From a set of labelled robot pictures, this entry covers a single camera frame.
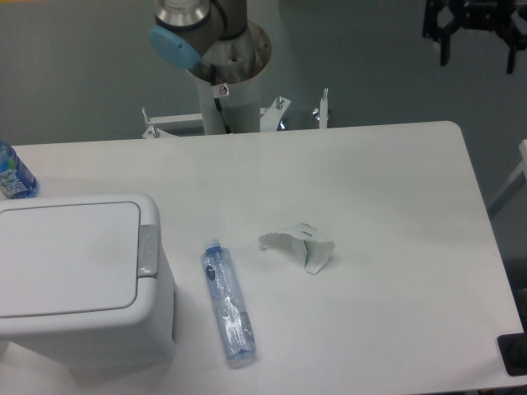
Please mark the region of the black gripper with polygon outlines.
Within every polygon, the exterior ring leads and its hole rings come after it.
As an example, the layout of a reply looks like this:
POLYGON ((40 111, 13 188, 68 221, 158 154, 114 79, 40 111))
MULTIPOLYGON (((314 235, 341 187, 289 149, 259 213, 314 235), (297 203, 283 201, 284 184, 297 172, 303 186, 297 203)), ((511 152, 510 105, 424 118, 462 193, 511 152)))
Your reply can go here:
POLYGON ((506 73, 515 69, 516 53, 526 50, 526 34, 523 34, 512 16, 526 20, 526 1, 426 1, 422 25, 422 37, 439 45, 440 65, 450 61, 450 39, 460 28, 467 30, 494 30, 508 49, 506 73), (450 21, 440 26, 439 15, 447 9, 450 21))

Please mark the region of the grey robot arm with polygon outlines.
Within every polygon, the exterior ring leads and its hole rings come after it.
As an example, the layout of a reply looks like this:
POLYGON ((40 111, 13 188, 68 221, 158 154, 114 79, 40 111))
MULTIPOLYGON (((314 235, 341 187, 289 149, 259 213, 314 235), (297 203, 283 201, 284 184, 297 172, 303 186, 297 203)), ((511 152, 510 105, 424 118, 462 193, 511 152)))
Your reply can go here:
MULTIPOLYGON (((440 65, 450 61, 451 37, 457 30, 495 33, 509 49, 506 72, 526 50, 526 34, 513 16, 525 19, 526 5, 517 1, 425 1, 422 36, 439 44, 440 65)), ((232 41, 249 28, 246 1, 155 1, 155 24, 148 38, 168 63, 196 67, 219 41, 232 41)))

